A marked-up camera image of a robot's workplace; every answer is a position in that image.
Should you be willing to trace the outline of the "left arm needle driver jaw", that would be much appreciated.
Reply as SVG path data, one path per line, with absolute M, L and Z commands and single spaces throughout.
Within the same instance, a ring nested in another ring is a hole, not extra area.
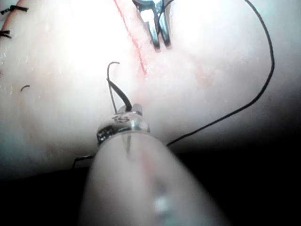
M 113 97 L 113 92 L 112 90 L 115 91 L 115 93 L 120 97 L 120 99 L 123 101 L 124 105 L 125 105 L 125 111 L 131 111 L 132 109 L 132 105 L 130 103 L 130 100 L 128 99 L 128 97 L 126 96 L 126 94 L 115 84 L 113 83 L 109 78 L 106 79 L 109 85 L 109 93 L 110 93 L 110 97 L 111 97 L 111 101 L 112 101 L 112 105 L 113 105 L 113 109 L 116 111 L 116 104 L 114 101 L 114 97 Z

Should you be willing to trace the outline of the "left arm needle driver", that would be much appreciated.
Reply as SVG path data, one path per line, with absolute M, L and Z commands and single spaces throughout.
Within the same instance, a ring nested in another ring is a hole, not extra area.
M 149 124 L 143 117 L 143 107 L 140 104 L 134 104 L 130 111 L 126 111 L 124 105 L 116 114 L 103 122 L 97 129 L 97 145 L 102 145 L 112 136 L 125 131 L 150 133 Z

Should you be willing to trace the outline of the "right arm needle driver jaw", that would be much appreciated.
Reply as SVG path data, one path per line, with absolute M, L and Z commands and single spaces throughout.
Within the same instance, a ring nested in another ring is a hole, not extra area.
M 142 9 L 140 11 L 140 16 L 147 26 L 154 47 L 156 49 L 160 49 L 160 43 L 157 34 L 158 15 L 154 13 L 152 9 Z
M 156 48 L 160 49 L 160 43 L 158 40 L 158 34 L 161 33 L 164 44 L 166 47 L 170 46 L 170 35 L 168 29 L 168 22 L 165 12 L 165 6 L 156 6 L 156 13 L 157 13 L 157 34 L 156 34 Z

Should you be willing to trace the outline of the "right arm needle driver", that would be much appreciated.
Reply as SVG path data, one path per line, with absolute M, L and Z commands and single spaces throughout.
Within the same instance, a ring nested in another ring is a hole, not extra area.
M 140 10 L 151 9 L 154 13 L 161 13 L 165 6 L 165 0 L 132 0 L 134 5 Z

